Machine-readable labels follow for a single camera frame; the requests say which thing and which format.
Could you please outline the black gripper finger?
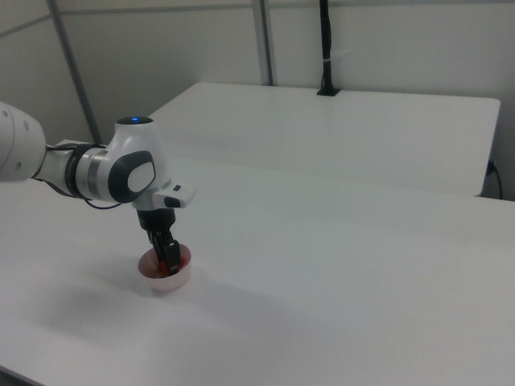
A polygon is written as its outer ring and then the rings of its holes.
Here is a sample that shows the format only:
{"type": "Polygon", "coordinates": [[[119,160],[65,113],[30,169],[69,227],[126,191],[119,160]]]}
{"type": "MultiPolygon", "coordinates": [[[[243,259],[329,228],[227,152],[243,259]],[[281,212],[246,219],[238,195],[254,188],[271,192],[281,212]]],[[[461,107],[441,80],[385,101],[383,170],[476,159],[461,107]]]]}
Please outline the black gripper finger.
{"type": "Polygon", "coordinates": [[[164,262],[166,265],[167,276],[175,275],[180,268],[180,246],[174,239],[164,248],[164,262]]]}
{"type": "Polygon", "coordinates": [[[165,277],[167,275],[167,263],[165,252],[163,249],[162,235],[160,232],[152,232],[150,234],[150,238],[157,257],[159,274],[161,277],[165,277]]]}

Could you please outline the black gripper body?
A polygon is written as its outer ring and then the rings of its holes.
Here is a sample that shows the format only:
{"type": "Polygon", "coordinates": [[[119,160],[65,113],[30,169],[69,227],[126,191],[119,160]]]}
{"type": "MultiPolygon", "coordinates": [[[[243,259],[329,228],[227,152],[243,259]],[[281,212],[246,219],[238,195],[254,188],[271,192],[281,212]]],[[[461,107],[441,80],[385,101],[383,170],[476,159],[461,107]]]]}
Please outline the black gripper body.
{"type": "Polygon", "coordinates": [[[161,208],[151,211],[137,210],[138,221],[141,228],[146,231],[150,242],[154,241],[155,236],[162,236],[165,241],[171,242],[171,226],[175,223],[175,210],[161,208]]]}

